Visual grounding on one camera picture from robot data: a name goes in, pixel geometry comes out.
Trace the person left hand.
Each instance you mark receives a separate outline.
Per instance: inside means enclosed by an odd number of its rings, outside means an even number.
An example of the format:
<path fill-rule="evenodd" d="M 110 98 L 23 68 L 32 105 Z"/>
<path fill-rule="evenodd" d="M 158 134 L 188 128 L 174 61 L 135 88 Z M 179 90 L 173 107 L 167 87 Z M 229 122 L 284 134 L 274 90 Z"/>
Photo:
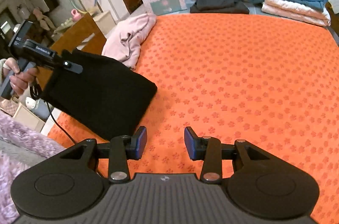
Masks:
<path fill-rule="evenodd" d="M 17 95 L 23 95 L 24 91 L 35 82 L 39 75 L 37 67 L 32 67 L 27 71 L 20 71 L 14 58 L 1 59 L 1 84 L 10 71 L 14 72 L 14 75 L 10 77 L 10 85 Z"/>

